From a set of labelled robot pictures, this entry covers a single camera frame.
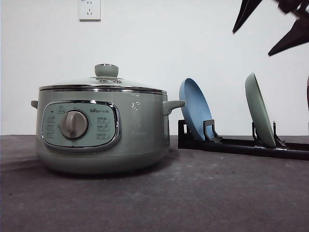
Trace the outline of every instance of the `green plate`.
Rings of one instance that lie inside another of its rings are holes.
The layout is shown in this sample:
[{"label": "green plate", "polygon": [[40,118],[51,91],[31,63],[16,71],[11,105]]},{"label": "green plate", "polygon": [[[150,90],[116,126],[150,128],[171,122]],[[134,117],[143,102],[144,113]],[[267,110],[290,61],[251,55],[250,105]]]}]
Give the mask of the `green plate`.
[{"label": "green plate", "polygon": [[246,97],[256,132],[264,144],[268,147],[275,147],[274,133],[268,118],[263,97],[254,73],[251,73],[246,80]]}]

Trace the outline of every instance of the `pot handle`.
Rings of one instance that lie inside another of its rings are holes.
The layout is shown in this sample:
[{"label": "pot handle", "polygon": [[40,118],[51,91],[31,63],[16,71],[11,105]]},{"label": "pot handle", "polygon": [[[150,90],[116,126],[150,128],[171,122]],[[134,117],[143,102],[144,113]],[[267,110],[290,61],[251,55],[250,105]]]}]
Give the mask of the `pot handle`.
[{"label": "pot handle", "polygon": [[31,101],[31,106],[34,108],[38,108],[38,101]]},{"label": "pot handle", "polygon": [[184,107],[184,101],[164,101],[163,115],[169,115],[173,109]]}]

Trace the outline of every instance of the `dish rack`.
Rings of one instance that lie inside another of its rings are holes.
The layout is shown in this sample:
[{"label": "dish rack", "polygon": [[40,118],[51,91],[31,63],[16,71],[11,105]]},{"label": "dish rack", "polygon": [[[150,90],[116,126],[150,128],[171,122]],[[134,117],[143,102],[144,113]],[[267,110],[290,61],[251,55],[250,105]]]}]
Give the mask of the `dish rack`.
[{"label": "dish rack", "polygon": [[[206,127],[211,126],[214,137],[207,135]],[[215,131],[214,119],[203,121],[205,141],[194,139],[185,120],[178,121],[178,148],[203,151],[244,154],[281,159],[309,160],[309,144],[286,143],[276,135],[276,123],[273,122],[273,131],[276,147],[267,147],[259,140],[254,124],[252,123],[253,140],[226,139]]]}]

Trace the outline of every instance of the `control panel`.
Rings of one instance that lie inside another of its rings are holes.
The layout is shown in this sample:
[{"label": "control panel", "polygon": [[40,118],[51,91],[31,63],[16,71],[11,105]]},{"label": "control panel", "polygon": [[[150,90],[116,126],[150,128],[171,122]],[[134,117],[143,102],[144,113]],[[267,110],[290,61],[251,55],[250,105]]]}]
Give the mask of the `control panel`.
[{"label": "control panel", "polygon": [[60,147],[97,147],[120,139],[117,108],[102,101],[58,101],[45,108],[42,138]]}]

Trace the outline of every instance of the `lid rim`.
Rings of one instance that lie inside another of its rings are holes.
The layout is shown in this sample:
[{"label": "lid rim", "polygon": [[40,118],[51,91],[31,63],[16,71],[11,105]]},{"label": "lid rim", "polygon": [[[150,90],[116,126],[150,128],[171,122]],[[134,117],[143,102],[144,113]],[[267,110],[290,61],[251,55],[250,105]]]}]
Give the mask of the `lid rim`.
[{"label": "lid rim", "polygon": [[141,90],[149,92],[167,93],[165,90],[147,87],[129,87],[129,86],[96,86],[96,85],[53,85],[53,86],[42,86],[39,87],[39,91],[52,90],[52,89],[69,89],[69,88],[97,88],[97,89],[121,89],[121,90]]}]

